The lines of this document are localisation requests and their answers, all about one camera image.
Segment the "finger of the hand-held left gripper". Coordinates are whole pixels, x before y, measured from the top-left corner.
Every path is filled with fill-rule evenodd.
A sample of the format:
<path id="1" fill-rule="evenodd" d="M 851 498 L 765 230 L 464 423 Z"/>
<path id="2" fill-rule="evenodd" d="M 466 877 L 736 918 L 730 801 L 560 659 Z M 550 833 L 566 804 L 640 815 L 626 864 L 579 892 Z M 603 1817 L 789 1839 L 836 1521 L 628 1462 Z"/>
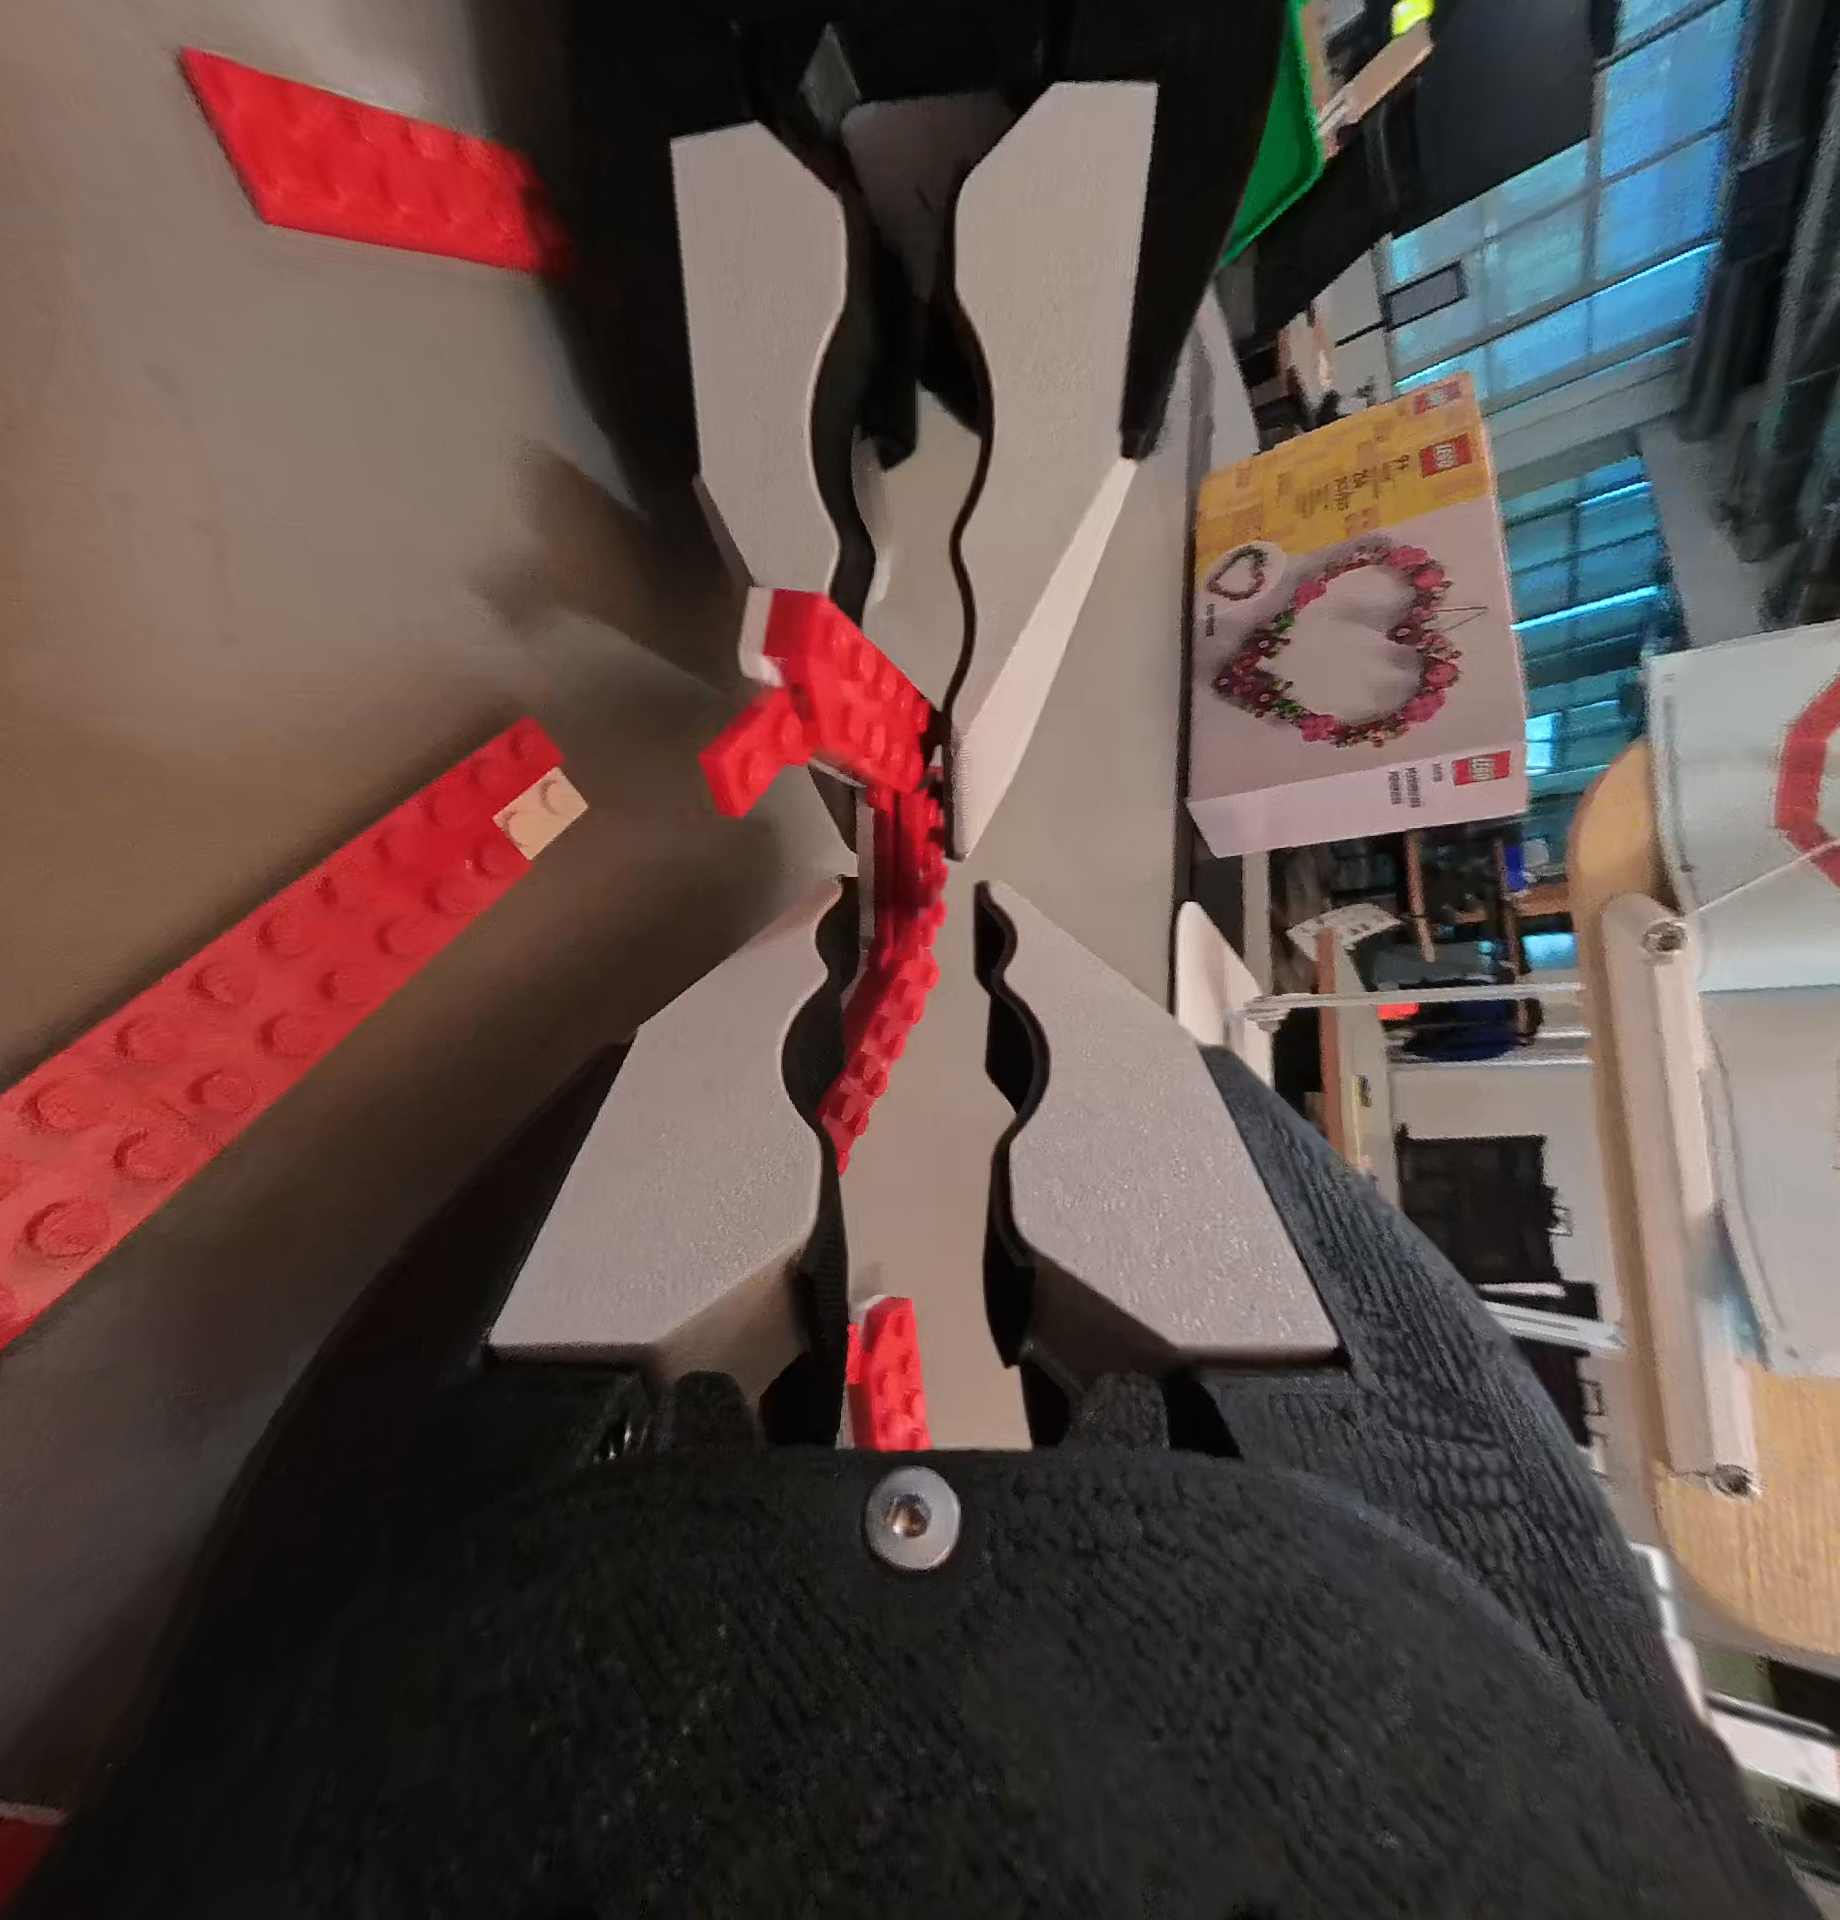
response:
<path id="1" fill-rule="evenodd" d="M 1123 404 L 1156 94 L 1050 87 L 956 198 L 951 293 L 985 415 L 952 537 L 966 613 L 943 751 L 952 857 L 1000 812 L 1132 484 Z"/>
<path id="2" fill-rule="evenodd" d="M 857 483 L 876 360 L 860 196 L 762 122 L 677 138 L 670 172 L 711 527 L 742 586 L 860 619 L 879 562 Z"/>

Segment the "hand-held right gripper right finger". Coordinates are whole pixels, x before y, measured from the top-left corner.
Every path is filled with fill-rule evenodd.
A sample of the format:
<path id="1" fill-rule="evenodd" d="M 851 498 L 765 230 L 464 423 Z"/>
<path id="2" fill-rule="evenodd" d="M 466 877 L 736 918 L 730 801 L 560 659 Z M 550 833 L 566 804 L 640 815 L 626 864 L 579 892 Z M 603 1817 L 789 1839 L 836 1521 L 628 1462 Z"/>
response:
<path id="1" fill-rule="evenodd" d="M 1190 1033 L 1018 888 L 977 885 L 985 1070 L 1011 1108 L 994 1347 L 1042 1374 L 1298 1370 L 1341 1333 Z"/>

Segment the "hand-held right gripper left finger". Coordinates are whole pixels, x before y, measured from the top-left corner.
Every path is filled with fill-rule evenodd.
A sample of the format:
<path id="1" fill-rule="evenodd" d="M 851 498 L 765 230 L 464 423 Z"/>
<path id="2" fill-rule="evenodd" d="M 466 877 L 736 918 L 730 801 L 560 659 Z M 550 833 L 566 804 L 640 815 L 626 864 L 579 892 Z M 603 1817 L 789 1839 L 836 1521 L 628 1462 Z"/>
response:
<path id="1" fill-rule="evenodd" d="M 848 1357 L 836 1150 L 790 1075 L 836 1064 L 826 877 L 632 1038 L 486 1342 L 503 1362 L 594 1365 L 657 1386 L 732 1381 L 771 1438 L 834 1444 Z"/>

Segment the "long red lego plate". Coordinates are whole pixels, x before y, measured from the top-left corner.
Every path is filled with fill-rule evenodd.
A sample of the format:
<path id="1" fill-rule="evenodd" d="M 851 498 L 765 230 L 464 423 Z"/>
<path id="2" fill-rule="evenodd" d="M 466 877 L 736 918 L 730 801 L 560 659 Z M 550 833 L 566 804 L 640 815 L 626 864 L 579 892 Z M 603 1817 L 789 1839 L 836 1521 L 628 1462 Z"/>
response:
<path id="1" fill-rule="evenodd" d="M 0 1092 L 0 1352 L 531 872 L 522 718 Z"/>

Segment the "small red lego plate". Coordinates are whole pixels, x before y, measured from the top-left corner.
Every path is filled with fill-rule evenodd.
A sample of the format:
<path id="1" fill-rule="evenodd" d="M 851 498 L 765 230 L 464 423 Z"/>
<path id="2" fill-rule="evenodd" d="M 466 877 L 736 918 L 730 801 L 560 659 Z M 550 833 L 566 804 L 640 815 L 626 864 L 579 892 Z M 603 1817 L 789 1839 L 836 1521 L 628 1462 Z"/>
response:
<path id="1" fill-rule="evenodd" d="M 916 1308 L 876 1296 L 848 1323 L 842 1438 L 862 1452 L 932 1451 Z"/>

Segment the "small white lego plate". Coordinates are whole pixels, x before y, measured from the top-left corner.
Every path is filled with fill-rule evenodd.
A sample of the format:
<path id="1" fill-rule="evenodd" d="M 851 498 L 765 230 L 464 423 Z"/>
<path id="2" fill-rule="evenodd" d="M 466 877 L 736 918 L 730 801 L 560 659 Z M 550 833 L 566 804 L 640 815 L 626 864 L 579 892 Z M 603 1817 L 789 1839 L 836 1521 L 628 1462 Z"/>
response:
<path id="1" fill-rule="evenodd" d="M 588 815 L 588 802 L 565 766 L 548 769 L 495 815 L 495 827 L 527 862 L 539 861 Z"/>

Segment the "lego set box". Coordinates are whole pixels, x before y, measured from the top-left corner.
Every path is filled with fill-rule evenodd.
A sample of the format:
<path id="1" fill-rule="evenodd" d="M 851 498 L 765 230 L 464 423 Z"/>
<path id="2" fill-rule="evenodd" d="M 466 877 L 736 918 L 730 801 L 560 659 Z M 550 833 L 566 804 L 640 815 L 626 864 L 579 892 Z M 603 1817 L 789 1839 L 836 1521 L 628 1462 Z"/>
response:
<path id="1" fill-rule="evenodd" d="M 1471 373 L 1213 471 L 1186 812 L 1209 855 L 1510 822 L 1528 689 Z"/>

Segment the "green cloth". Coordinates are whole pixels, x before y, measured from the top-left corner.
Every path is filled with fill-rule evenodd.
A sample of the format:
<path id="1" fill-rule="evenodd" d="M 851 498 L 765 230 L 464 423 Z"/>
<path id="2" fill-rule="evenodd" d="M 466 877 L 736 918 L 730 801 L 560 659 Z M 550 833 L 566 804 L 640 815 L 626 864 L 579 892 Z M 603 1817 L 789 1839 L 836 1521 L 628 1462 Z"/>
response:
<path id="1" fill-rule="evenodd" d="M 1285 33 L 1268 99 L 1268 116 L 1245 195 L 1221 250 L 1219 270 L 1232 266 L 1321 181 L 1326 138 L 1315 99 L 1309 5 L 1285 5 Z"/>

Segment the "black storage box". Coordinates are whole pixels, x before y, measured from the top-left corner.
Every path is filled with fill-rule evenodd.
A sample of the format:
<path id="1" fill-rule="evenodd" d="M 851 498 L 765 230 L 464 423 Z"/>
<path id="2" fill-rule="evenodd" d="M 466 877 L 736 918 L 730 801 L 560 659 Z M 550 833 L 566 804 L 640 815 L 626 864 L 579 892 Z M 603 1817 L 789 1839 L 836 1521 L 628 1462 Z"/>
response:
<path id="1" fill-rule="evenodd" d="M 1556 1189 L 1547 1141 L 1397 1135 L 1401 1211 L 1475 1291 L 1554 1299 L 1565 1287 L 1554 1256 Z"/>

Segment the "white bar with screws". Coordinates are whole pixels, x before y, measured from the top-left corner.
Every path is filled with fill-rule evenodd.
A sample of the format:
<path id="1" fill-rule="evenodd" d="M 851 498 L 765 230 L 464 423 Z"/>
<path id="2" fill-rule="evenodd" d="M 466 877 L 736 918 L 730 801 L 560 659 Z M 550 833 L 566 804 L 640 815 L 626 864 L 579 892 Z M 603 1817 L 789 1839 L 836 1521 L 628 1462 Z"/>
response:
<path id="1" fill-rule="evenodd" d="M 1760 1494 L 1743 1306 L 1727 1240 L 1693 925 L 1645 892 L 1605 905 L 1605 1027 L 1639 1239 L 1639 1301 L 1666 1470 Z"/>

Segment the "paper with red heart drawings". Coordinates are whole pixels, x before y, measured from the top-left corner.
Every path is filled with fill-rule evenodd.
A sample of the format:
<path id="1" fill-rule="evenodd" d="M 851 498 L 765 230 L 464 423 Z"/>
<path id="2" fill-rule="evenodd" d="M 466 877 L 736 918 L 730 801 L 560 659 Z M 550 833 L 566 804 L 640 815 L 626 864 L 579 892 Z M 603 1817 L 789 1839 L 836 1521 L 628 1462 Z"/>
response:
<path id="1" fill-rule="evenodd" d="M 1840 1379 L 1840 621 L 1655 660 L 1725 1234 L 1774 1372 Z"/>

